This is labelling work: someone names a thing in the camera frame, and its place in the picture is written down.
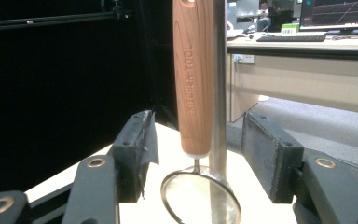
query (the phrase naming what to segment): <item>monitor screen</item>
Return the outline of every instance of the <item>monitor screen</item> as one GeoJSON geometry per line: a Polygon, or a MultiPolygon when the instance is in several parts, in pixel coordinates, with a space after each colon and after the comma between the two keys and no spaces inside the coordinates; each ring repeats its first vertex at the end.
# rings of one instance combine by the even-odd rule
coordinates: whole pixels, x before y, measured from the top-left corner
{"type": "Polygon", "coordinates": [[[304,0],[300,30],[358,30],[358,0],[304,0]]]}

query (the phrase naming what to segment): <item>gray floor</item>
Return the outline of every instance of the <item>gray floor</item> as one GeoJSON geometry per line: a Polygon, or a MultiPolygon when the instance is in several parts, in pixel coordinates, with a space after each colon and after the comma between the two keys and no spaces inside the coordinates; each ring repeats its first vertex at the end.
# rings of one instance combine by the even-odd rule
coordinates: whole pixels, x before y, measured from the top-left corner
{"type": "MultiPolygon", "coordinates": [[[[322,151],[345,161],[358,178],[358,113],[318,105],[269,98],[252,108],[270,117],[304,148],[305,156],[322,151]]],[[[227,145],[241,149],[243,119],[227,124],[227,145]]]]}

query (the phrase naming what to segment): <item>power outlet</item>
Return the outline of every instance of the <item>power outlet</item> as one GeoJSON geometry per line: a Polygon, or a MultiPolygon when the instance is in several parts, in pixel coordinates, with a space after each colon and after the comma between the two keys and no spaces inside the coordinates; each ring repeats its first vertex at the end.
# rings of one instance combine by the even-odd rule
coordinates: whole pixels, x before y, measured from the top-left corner
{"type": "Polygon", "coordinates": [[[255,63],[255,56],[250,54],[234,54],[234,61],[238,63],[255,63]]]}

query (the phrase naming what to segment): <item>brown wooden handle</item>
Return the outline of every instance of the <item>brown wooden handle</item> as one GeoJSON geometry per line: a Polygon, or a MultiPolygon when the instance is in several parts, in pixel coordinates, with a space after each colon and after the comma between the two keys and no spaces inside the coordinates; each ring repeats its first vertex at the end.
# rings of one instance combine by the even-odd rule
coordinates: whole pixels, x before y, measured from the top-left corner
{"type": "Polygon", "coordinates": [[[214,88],[213,1],[173,0],[173,49],[182,149],[211,149],[214,88]]]}

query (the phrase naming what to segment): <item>person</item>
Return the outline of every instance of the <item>person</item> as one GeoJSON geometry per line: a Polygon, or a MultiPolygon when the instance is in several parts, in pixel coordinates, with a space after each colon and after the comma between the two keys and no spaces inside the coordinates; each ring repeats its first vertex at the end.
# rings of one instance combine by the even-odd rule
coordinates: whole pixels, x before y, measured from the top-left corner
{"type": "Polygon", "coordinates": [[[257,32],[263,32],[271,27],[271,17],[276,15],[273,7],[269,7],[267,0],[261,0],[258,11],[257,32]]]}

